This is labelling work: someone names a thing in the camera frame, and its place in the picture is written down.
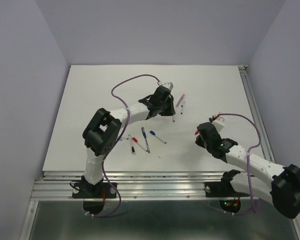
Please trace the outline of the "blue capped whiteboard marker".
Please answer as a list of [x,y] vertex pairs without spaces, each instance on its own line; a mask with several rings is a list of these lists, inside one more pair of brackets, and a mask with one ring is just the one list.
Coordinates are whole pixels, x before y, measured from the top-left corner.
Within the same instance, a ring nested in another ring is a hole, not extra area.
[[183,115],[183,113],[184,113],[184,110],[185,110],[185,105],[186,105],[186,102],[185,102],[184,106],[183,106],[183,107],[181,107],[181,111],[180,111],[180,114],[181,114],[181,115]]
[[157,134],[153,131],[150,130],[149,133],[154,136],[155,138],[157,138],[159,141],[161,141],[163,144],[166,144],[167,142],[165,140],[163,140],[162,138],[160,138],[159,136],[157,136]]

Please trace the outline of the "pink highlighter pen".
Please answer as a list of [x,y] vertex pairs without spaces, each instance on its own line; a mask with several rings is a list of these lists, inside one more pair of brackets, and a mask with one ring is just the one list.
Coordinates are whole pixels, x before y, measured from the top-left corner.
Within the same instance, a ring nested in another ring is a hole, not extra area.
[[185,94],[182,94],[180,99],[178,100],[177,104],[175,105],[176,108],[178,108],[179,105],[183,102],[184,97],[185,97]]

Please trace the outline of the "blue ballpoint pen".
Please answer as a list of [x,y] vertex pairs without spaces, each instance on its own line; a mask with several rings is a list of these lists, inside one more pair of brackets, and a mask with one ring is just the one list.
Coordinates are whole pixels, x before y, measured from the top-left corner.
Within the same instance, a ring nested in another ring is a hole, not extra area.
[[141,132],[142,132],[142,135],[143,135],[143,138],[144,138],[144,141],[145,141],[147,152],[150,153],[150,147],[149,147],[149,144],[148,144],[147,135],[146,135],[144,127],[141,127]]

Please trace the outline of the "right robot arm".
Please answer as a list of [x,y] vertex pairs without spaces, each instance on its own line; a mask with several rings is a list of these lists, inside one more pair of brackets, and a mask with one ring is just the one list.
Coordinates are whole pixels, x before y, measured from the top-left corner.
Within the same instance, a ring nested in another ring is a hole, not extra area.
[[236,141],[222,138],[210,122],[197,127],[195,143],[214,158],[236,166],[223,173],[219,181],[205,185],[208,198],[253,195],[273,205],[289,219],[300,213],[300,168],[294,164],[284,166],[249,153]]

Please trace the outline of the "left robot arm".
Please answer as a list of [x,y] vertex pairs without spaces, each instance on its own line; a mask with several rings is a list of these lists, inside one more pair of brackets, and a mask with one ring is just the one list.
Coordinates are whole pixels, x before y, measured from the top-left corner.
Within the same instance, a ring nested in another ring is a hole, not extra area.
[[86,165],[81,179],[72,187],[74,199],[92,199],[102,196],[103,163],[115,147],[121,129],[128,125],[160,116],[173,116],[173,84],[164,83],[155,92],[137,103],[117,110],[100,108],[94,114],[82,137],[86,147]]

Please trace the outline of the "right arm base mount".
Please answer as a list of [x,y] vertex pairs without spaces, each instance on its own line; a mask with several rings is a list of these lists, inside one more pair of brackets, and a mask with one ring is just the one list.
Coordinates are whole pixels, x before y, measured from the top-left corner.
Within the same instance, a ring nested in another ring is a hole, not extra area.
[[226,197],[226,192],[223,190],[221,181],[208,181],[204,183],[205,196],[207,198],[222,198]]

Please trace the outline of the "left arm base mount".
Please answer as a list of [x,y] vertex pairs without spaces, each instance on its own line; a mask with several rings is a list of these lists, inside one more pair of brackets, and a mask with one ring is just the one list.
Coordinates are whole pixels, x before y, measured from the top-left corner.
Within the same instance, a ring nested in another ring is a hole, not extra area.
[[73,199],[115,199],[118,195],[107,182],[101,182],[94,186],[73,181],[70,183],[70,186]]

